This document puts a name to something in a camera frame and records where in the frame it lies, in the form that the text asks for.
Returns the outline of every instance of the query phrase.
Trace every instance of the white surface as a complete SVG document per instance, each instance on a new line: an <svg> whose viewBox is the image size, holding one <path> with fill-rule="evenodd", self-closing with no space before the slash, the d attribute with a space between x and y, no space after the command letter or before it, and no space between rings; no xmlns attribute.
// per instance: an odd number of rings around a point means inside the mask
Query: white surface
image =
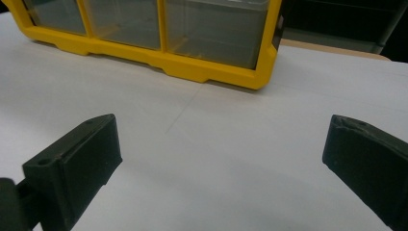
<svg viewBox="0 0 408 231"><path fill-rule="evenodd" d="M322 162L330 117L408 141L408 65L282 46L262 90L33 42L0 14L0 176L116 115L124 162L73 230L389 230Z"/></svg>

